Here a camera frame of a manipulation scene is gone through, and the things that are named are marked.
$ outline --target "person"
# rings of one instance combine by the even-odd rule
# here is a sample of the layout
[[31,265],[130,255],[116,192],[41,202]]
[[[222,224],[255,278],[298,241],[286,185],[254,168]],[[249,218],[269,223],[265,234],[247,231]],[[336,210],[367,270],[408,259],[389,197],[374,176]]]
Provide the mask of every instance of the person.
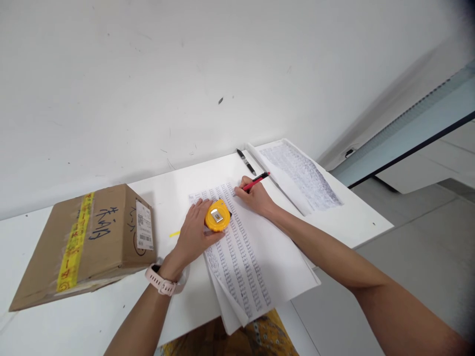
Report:
[[[465,355],[469,343],[433,314],[401,285],[332,236],[288,213],[273,202],[261,183],[237,197],[287,236],[318,267],[346,287],[356,298],[386,355]],[[211,201],[199,200],[185,218],[176,247],[164,259],[159,275],[177,281],[183,269],[224,233],[203,233]],[[149,285],[124,320],[105,355],[153,355],[170,304]],[[277,337],[272,343],[270,334]],[[227,338],[221,319],[193,330],[160,349],[162,355],[296,355],[277,313],[259,318]]]

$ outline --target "stack of paper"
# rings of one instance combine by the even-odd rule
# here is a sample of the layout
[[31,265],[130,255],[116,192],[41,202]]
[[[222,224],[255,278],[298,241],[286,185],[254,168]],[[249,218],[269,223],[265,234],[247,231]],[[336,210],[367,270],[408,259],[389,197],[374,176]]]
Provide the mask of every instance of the stack of paper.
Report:
[[276,306],[320,285],[292,240],[250,211],[223,184],[189,196],[223,199],[233,214],[226,236],[205,252],[226,332],[231,335]]
[[271,172],[271,179],[303,216],[342,205],[318,166],[310,157],[283,138],[256,149],[246,149],[259,164]]

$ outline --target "red pen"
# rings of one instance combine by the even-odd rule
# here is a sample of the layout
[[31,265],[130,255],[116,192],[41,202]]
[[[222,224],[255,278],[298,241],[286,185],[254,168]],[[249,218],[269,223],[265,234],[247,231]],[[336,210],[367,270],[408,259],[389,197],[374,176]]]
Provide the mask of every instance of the red pen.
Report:
[[264,172],[263,174],[261,174],[260,176],[257,176],[256,178],[254,178],[252,180],[251,183],[249,183],[248,185],[245,185],[243,190],[246,191],[248,194],[249,194],[249,190],[254,187],[257,183],[259,183],[261,180],[263,180],[265,177],[268,177],[271,173],[270,172]]

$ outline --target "yellow tape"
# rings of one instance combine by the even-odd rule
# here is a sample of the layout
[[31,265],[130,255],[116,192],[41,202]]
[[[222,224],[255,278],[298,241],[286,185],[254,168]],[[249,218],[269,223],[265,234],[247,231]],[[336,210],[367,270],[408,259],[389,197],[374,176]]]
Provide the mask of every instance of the yellow tape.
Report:
[[89,216],[93,206],[94,193],[84,196],[79,212],[78,222],[74,223],[69,233],[66,251],[59,270],[57,292],[64,292],[78,283],[79,262],[83,252],[84,238],[88,228]]

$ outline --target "pink watch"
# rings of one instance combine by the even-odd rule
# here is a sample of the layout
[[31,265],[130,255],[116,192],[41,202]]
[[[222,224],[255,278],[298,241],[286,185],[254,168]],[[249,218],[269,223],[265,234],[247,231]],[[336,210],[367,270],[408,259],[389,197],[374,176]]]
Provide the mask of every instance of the pink watch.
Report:
[[145,272],[145,277],[148,279],[150,284],[158,290],[158,293],[170,297],[174,294],[181,293],[185,285],[163,279],[158,275],[159,269],[159,265],[151,264]]

